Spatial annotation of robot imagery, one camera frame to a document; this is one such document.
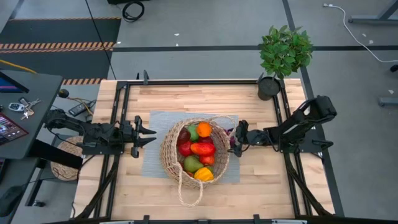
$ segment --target potted plant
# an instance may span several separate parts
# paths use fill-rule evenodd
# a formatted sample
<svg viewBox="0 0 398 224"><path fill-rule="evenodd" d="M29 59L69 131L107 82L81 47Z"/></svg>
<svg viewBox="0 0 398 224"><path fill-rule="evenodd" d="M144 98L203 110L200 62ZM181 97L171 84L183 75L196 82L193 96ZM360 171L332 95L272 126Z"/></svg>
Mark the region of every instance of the potted plant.
<svg viewBox="0 0 398 224"><path fill-rule="evenodd" d="M280 91L280 83L275 77L284 79L297 69L310 64L312 58L312 44L307 31L299 34L301 27L291 31L287 25L277 30L272 26L268 35L262 37L260 55L263 59L262 67L269 77L262 77L258 81L259 98L269 100Z"/></svg>

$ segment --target orange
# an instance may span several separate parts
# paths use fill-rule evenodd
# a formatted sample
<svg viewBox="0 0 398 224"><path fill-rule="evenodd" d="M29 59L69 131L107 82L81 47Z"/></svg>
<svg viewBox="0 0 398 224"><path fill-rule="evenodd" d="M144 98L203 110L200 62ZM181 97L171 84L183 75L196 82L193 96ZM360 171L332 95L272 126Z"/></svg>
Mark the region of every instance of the orange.
<svg viewBox="0 0 398 224"><path fill-rule="evenodd" d="M200 137L208 137L211 134L211 125L206 122L201 122L197 126L197 133Z"/></svg>

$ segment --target concrete floor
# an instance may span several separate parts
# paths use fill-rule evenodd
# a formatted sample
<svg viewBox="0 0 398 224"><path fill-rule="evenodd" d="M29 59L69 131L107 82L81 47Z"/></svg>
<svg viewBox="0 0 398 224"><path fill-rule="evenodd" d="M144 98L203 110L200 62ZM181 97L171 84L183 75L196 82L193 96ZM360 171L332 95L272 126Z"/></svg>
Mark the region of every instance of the concrete floor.
<svg viewBox="0 0 398 224"><path fill-rule="evenodd" d="M120 16L121 11L105 0L88 1L95 17ZM378 14L389 0L329 0L347 14ZM0 2L0 30L17 0ZM278 0L151 0L144 2L146 13L136 23L122 21L118 47L170 47L203 45L257 45L271 25L287 24L282 1ZM322 7L317 0L289 0L296 27L308 30L316 46L357 45L343 27L343 14ZM25 0L17 17L89 17L84 1ZM349 24L364 43L398 45L397 26ZM397 60L397 51L376 51L383 60ZM146 69L156 78L256 78L262 72L258 51L123 52L113 53L112 64L118 79L135 78ZM338 116L325 124L338 190L347 217L398 220L396 202L398 152L395 138L398 108L380 108L379 96L397 96L398 73L389 73L391 63L379 63L368 52L314 52L308 74L316 95L327 95ZM292 77L301 78L300 73ZM64 86L71 96L95 99L98 85ZM74 102L57 99L65 110ZM39 139L51 141L46 131ZM56 197L55 190L62 192ZM21 205L13 223L66 220L75 187L48 182L38 199L49 207Z"/></svg>

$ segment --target chair wheel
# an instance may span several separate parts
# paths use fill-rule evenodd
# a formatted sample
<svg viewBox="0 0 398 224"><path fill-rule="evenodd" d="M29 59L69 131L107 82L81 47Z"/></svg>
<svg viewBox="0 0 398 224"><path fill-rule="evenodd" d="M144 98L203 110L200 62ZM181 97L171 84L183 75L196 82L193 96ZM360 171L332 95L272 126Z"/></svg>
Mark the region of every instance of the chair wheel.
<svg viewBox="0 0 398 224"><path fill-rule="evenodd" d="M393 66L390 68L390 71L391 71L391 72L396 72L396 71L398 71L398 65L393 65Z"/></svg>

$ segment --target tablet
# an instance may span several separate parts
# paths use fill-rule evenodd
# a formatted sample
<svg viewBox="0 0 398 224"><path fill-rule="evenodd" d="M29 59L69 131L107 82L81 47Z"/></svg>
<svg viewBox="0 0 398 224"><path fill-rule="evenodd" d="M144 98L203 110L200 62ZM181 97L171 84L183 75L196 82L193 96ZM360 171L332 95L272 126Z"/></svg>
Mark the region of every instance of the tablet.
<svg viewBox="0 0 398 224"><path fill-rule="evenodd" d="M18 124L0 113L0 146L28 134Z"/></svg>

